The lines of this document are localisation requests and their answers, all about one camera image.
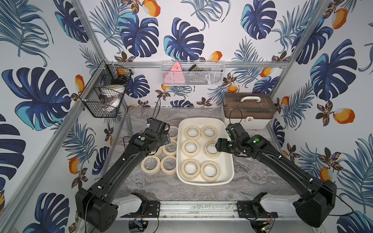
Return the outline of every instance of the brown translucent lid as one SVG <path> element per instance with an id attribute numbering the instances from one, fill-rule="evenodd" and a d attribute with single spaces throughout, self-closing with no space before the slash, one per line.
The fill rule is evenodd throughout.
<path id="1" fill-rule="evenodd" d="M 233 109 L 240 109 L 242 117 L 254 117 L 254 119 L 272 119 L 276 112 L 275 104 L 267 94 L 257 93 L 226 93 L 223 99 L 225 118 Z M 241 113 L 235 110 L 231 119 L 240 119 Z"/>

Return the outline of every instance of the box handle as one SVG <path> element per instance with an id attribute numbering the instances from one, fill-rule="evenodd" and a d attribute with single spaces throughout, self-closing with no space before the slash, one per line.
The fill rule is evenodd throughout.
<path id="1" fill-rule="evenodd" d="M 245 100 L 257 100 L 257 102 L 260 102 L 261 98 L 259 96 L 246 96 L 241 99 L 241 102 Z"/>

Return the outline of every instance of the blue monstera leaf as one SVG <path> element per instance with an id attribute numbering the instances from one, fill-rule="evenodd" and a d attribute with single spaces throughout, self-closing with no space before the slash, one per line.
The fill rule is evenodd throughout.
<path id="1" fill-rule="evenodd" d="M 356 70 L 357 62 L 353 58 L 353 48 L 342 49 L 351 45 L 351 40 L 343 41 L 329 56 L 324 53 L 315 62 L 310 71 L 312 89 L 320 99 L 328 101 L 345 92 L 356 78 L 356 75 L 346 70 L 346 67 Z"/>
<path id="2" fill-rule="evenodd" d="M 189 27 L 188 22 L 181 22 L 179 30 L 177 24 L 181 21 L 174 18 L 172 22 L 172 36 L 164 37 L 164 51 L 166 54 L 177 60 L 198 60 L 205 46 L 202 34 L 195 27 Z"/>
<path id="3" fill-rule="evenodd" d="M 298 64 L 307 64 L 311 59 L 313 59 L 317 52 L 322 49 L 326 43 L 326 38 L 324 34 L 327 35 L 328 40 L 333 34 L 333 29 L 330 27 L 322 27 L 324 23 L 324 18 L 322 18 L 318 25 L 316 26 L 315 30 L 313 30 L 310 38 L 308 39 L 307 43 L 302 49 L 301 54 L 299 54 L 297 58 Z M 298 44 L 299 39 L 303 35 L 303 32 L 305 30 L 307 25 L 304 25 L 301 30 L 299 31 L 297 37 L 294 39 L 293 45 L 292 45 L 292 51 L 294 50 L 294 47 Z"/>
<path id="4" fill-rule="evenodd" d="M 273 1 L 254 0 L 253 6 L 246 4 L 242 12 L 241 26 L 256 40 L 263 39 L 271 32 L 275 25 L 277 12 L 274 10 L 266 10 L 274 8 Z"/>
<path id="5" fill-rule="evenodd" d="M 23 233 L 65 233 L 64 226 L 68 223 L 70 212 L 69 199 L 64 199 L 65 196 L 62 194 L 51 193 L 42 206 L 46 195 L 40 194 L 35 207 L 35 219 L 40 223 L 31 223 Z"/>
<path id="6" fill-rule="evenodd" d="M 5 122 L 5 118 L 3 115 L 0 114 L 0 122 Z M 19 131 L 10 124 L 0 124 L 0 148 L 5 150 L 4 153 L 0 152 L 0 164 L 11 165 L 12 167 L 8 166 L 0 166 L 0 174 L 4 175 L 10 180 L 16 174 L 16 168 L 21 166 L 24 156 L 22 153 L 25 150 L 26 142 L 15 138 L 11 138 L 15 135 L 20 136 Z M 5 179 L 0 177 L 0 190 L 3 190 L 5 186 Z"/>
<path id="7" fill-rule="evenodd" d="M 150 57 L 157 52 L 159 32 L 155 26 L 149 24 L 158 26 L 158 21 L 156 18 L 146 18 L 139 25 L 139 17 L 132 12 L 125 13 L 118 19 L 123 44 L 135 57 Z"/>
<path id="8" fill-rule="evenodd" d="M 96 161 L 93 164 L 92 175 L 97 175 L 104 167 L 106 157 L 109 153 L 110 147 L 100 148 L 100 154 L 97 154 Z"/>
<path id="9" fill-rule="evenodd" d="M 126 94 L 132 98 L 144 97 L 149 94 L 149 85 L 144 75 L 139 75 L 135 79 L 130 79 Z"/>
<path id="10" fill-rule="evenodd" d="M 189 100 L 175 100 L 170 102 L 173 107 L 194 107 L 194 105 L 189 102 Z"/>
<path id="11" fill-rule="evenodd" d="M 276 84 L 277 79 L 278 76 L 274 79 L 272 79 L 271 76 L 262 78 L 254 84 L 253 93 L 269 94 Z"/>
<path id="12" fill-rule="evenodd" d="M 337 220 L 338 233 L 373 233 L 373 221 L 365 214 L 354 211 Z"/>
<path id="13" fill-rule="evenodd" d="M 280 125 L 280 122 L 277 120 L 277 118 L 274 119 L 272 128 L 276 134 L 277 141 L 282 147 L 283 143 L 285 142 L 285 132 L 283 131 L 283 127 Z"/>
<path id="14" fill-rule="evenodd" d="M 70 2 L 65 0 L 53 0 L 60 12 L 55 12 L 56 18 L 62 29 L 69 37 L 82 42 L 88 42 L 88 36 L 85 32 L 78 15 L 76 14 Z"/>
<path id="15" fill-rule="evenodd" d="M 64 109 L 70 109 L 71 99 L 65 83 L 53 70 L 44 73 L 44 68 L 34 68 L 31 84 L 28 80 L 29 71 L 29 68 L 17 70 L 18 82 L 22 87 L 13 80 L 13 70 L 4 71 L 2 77 L 16 96 L 27 100 L 15 108 L 17 116 L 32 129 L 39 131 L 62 120 L 67 114 Z"/>

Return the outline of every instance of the wall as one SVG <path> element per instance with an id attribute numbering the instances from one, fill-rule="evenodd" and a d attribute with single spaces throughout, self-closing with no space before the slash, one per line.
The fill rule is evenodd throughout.
<path id="1" fill-rule="evenodd" d="M 99 65 L 71 4 L 62 2 L 0 3 L 0 212 Z"/>
<path id="2" fill-rule="evenodd" d="M 82 1 L 105 56 L 119 62 L 286 61 L 316 2 Z M 161 88 L 159 69 L 136 69 L 135 77 L 143 75 L 141 80 L 147 81 L 145 91 L 126 96 L 126 101 L 134 106 L 155 106 L 160 95 L 164 97 L 162 106 L 204 106 L 197 102 L 221 106 L 225 92 L 252 92 L 259 87 L 268 93 L 280 72 L 279 68 L 229 68 L 224 73 L 226 82 L 220 86 Z"/>
<path id="3" fill-rule="evenodd" d="M 372 232 L 373 2 L 333 2 L 330 9 L 308 41 L 315 57 L 296 63 L 275 93 L 273 129 L 289 159 L 335 182 L 337 195 L 354 209 L 327 217 L 325 232 Z M 325 42 L 319 51 L 317 40 Z M 331 214 L 350 211 L 336 199 Z"/>

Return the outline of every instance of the masking tape roll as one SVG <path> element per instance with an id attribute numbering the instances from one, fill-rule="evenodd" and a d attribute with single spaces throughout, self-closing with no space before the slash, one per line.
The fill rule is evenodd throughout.
<path id="1" fill-rule="evenodd" d="M 184 130 L 184 136 L 187 140 L 197 141 L 201 137 L 201 130 L 197 126 L 188 126 Z"/>
<path id="2" fill-rule="evenodd" d="M 206 143 L 205 144 L 205 147 L 204 147 L 204 149 L 203 149 L 203 152 L 205 153 L 205 155 L 206 155 L 206 157 L 207 158 L 210 158 L 210 159 L 216 159 L 216 158 L 218 158 L 219 157 L 219 155 L 220 155 L 220 151 L 217 151 L 215 154 L 212 154 L 212 153 L 210 153 L 207 149 L 208 149 L 208 147 L 215 147 L 215 145 L 216 145 L 216 142 L 214 142 L 214 141 L 211 141 L 211 142 L 208 142 L 208 143 Z"/>
<path id="3" fill-rule="evenodd" d="M 176 156 L 176 151 L 177 151 L 177 144 L 178 142 L 175 141 L 175 140 L 171 140 L 170 143 L 168 143 L 167 145 L 164 145 L 162 146 L 162 151 L 165 155 L 173 155 L 173 156 Z M 174 146 L 175 147 L 175 151 L 167 151 L 166 149 L 169 149 L 170 146 Z"/>
<path id="4" fill-rule="evenodd" d="M 172 169 L 172 170 L 167 170 L 165 167 L 164 167 L 164 163 L 167 161 L 167 160 L 174 160 L 175 161 L 175 167 Z M 161 161 L 161 170 L 162 172 L 165 174 L 165 175 L 168 175 L 168 176 L 172 176 L 172 175 L 175 175 L 176 174 L 176 157 L 173 156 L 173 155 L 167 155 L 166 157 L 164 157 Z"/>
<path id="5" fill-rule="evenodd" d="M 181 151 L 188 158 L 194 158 L 200 151 L 200 145 L 194 140 L 186 140 L 181 146 Z"/>
<path id="6" fill-rule="evenodd" d="M 151 170 L 148 170 L 145 168 L 145 162 L 148 160 L 148 159 L 155 159 L 157 161 L 157 165 L 154 169 L 151 169 Z M 142 162 L 141 162 L 141 169 L 143 170 L 143 172 L 145 172 L 146 174 L 148 175 L 154 175 L 154 174 L 157 174 L 159 172 L 159 170 L 161 169 L 161 166 L 160 166 L 160 163 L 161 161 L 159 160 L 159 158 L 155 155 L 149 155 L 147 157 L 145 157 Z"/>
<path id="7" fill-rule="evenodd" d="M 196 172 L 194 174 L 188 174 L 185 171 L 185 167 L 190 166 L 190 165 L 192 165 L 196 168 Z M 200 171 L 201 171 L 201 167 L 200 167 L 199 163 L 197 161 L 195 161 L 194 159 L 191 159 L 191 158 L 185 160 L 184 163 L 181 165 L 181 174 L 187 180 L 195 179 L 199 175 Z"/>
<path id="8" fill-rule="evenodd" d="M 217 137 L 217 130 L 214 126 L 206 125 L 205 127 L 202 128 L 201 135 L 203 139 L 212 141 L 212 140 L 215 140 Z"/>
<path id="9" fill-rule="evenodd" d="M 215 169 L 215 171 L 216 171 L 216 174 L 215 174 L 215 176 L 207 176 L 206 174 L 205 174 L 205 171 L 204 171 L 204 169 L 206 168 L 206 167 L 212 167 L 212 168 L 214 168 Z M 204 162 L 203 164 L 202 164 L 202 166 L 201 166 L 201 176 L 202 176 L 202 178 L 205 180 L 205 181 L 207 181 L 207 182 L 215 182 L 218 178 L 219 178 L 219 176 L 220 176 L 220 168 L 219 168 L 219 166 L 216 164 L 216 163 L 214 163 L 213 161 L 206 161 L 206 162 Z"/>
<path id="10" fill-rule="evenodd" d="M 160 147 L 160 148 L 158 148 L 157 152 L 156 151 L 152 151 L 152 152 L 150 152 L 150 154 L 158 157 L 160 154 L 162 154 L 162 151 L 163 150 Z"/>
<path id="11" fill-rule="evenodd" d="M 176 127 L 176 126 L 170 126 L 170 129 L 168 130 L 168 135 L 170 136 L 171 140 L 177 141 L 177 139 L 178 139 L 178 133 L 179 133 L 179 128 L 178 127 Z"/>

